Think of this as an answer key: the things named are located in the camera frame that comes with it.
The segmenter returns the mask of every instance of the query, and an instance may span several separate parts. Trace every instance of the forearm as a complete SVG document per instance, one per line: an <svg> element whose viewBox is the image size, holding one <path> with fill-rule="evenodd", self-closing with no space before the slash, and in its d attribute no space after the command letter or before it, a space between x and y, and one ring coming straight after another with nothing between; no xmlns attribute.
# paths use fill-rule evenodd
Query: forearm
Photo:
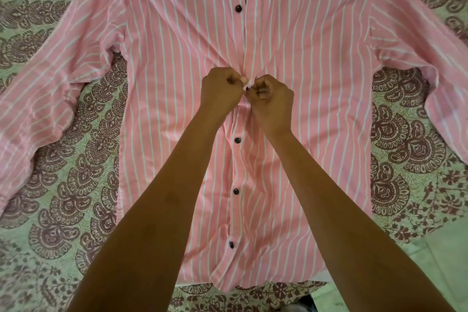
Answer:
<svg viewBox="0 0 468 312"><path fill-rule="evenodd" d="M452 310L418 266L292 134L276 138L272 144L351 311Z"/></svg>
<svg viewBox="0 0 468 312"><path fill-rule="evenodd" d="M89 267L70 311L166 311L218 124L199 111Z"/></svg>

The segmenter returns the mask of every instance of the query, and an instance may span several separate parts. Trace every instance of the person's right arm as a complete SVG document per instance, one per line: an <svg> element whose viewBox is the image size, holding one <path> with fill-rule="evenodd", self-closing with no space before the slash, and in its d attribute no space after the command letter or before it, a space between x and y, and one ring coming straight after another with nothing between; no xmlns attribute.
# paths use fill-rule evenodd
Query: person's right arm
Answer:
<svg viewBox="0 0 468 312"><path fill-rule="evenodd" d="M248 90L252 111L296 192L350 311L453 311L422 270L328 176L291 132L294 93L270 75Z"/></svg>

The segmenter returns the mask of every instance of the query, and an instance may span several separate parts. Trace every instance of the person's left arm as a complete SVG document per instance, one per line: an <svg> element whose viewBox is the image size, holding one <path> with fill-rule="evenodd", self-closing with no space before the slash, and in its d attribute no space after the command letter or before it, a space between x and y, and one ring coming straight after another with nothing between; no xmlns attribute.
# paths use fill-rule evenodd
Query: person's left arm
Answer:
<svg viewBox="0 0 468 312"><path fill-rule="evenodd" d="M231 68L203 79L200 108L91 263L68 311L167 311L214 138L243 95Z"/></svg>

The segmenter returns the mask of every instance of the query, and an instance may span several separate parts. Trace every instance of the long-sleeve button-up shirt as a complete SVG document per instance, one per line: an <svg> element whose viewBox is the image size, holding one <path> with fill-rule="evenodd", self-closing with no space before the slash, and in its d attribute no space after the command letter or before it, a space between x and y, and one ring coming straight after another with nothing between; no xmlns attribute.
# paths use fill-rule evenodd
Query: long-sleeve button-up shirt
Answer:
<svg viewBox="0 0 468 312"><path fill-rule="evenodd" d="M0 97L0 207L37 148L70 125L79 91L109 70L112 51L128 61L118 217L170 155L212 67L233 67L249 86L269 73L293 89L293 133L369 215L371 83L383 66L421 69L427 114L468 159L468 52L420 0L73 0ZM243 98L217 132L178 282L227 291L325 270Z"/></svg>

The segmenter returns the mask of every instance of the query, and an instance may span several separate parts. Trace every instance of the person's left hand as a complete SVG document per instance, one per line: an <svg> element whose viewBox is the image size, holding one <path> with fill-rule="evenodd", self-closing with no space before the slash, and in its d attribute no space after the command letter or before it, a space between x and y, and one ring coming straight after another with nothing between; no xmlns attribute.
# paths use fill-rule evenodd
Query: person's left hand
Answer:
<svg viewBox="0 0 468 312"><path fill-rule="evenodd" d="M213 68L202 80L200 110L219 126L236 107L244 94L247 78L232 68Z"/></svg>

